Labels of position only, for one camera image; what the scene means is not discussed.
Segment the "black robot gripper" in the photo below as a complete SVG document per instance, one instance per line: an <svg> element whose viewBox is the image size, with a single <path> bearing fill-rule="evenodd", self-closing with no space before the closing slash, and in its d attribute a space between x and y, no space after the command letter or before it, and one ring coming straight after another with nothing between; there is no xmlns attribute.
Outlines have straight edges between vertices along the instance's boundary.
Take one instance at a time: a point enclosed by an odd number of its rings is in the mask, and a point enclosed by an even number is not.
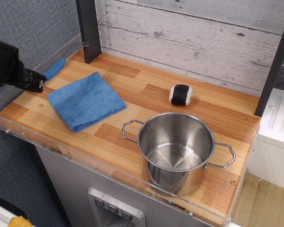
<svg viewBox="0 0 284 227"><path fill-rule="evenodd" d="M0 87L9 84L25 91L42 93L46 76L24 68L19 60L19 49L0 41ZM26 82L40 81L26 85Z"/></svg>

